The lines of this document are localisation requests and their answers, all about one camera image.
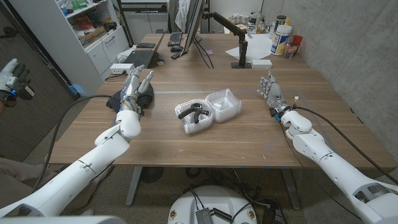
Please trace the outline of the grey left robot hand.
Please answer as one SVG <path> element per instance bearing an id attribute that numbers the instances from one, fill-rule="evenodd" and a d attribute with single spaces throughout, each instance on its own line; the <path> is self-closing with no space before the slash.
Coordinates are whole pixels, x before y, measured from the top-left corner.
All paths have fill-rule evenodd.
<path id="1" fill-rule="evenodd" d="M 149 87 L 150 80 L 155 74 L 155 71 L 150 71 L 148 76 L 140 82 L 139 76 L 144 68 L 143 65 L 135 68 L 129 73 L 126 78 L 125 85 L 120 94 L 120 110 L 130 110 L 141 114 L 141 107 L 137 104 L 138 96 L 145 93 Z"/>

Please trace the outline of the white gloved person hand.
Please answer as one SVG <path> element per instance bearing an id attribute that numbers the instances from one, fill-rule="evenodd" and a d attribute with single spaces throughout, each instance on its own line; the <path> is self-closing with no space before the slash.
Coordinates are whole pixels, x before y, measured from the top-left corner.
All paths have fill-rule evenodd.
<path id="1" fill-rule="evenodd" d="M 0 72 L 0 88 L 6 92 L 10 92 L 11 89 L 6 85 L 8 79 L 13 77 L 13 71 L 19 65 L 16 58 L 12 59 Z"/>

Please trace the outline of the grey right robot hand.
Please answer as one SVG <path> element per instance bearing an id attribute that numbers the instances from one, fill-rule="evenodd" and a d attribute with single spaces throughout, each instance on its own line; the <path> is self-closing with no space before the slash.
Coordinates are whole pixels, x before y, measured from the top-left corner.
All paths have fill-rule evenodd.
<path id="1" fill-rule="evenodd" d="M 271 117 L 280 121 L 283 115 L 290 111 L 291 106 L 285 101 L 282 90 L 271 71 L 268 72 L 268 77 L 268 79 L 261 77 L 260 86 L 263 90 L 257 90 L 257 92 L 266 100 L 270 107 Z"/>

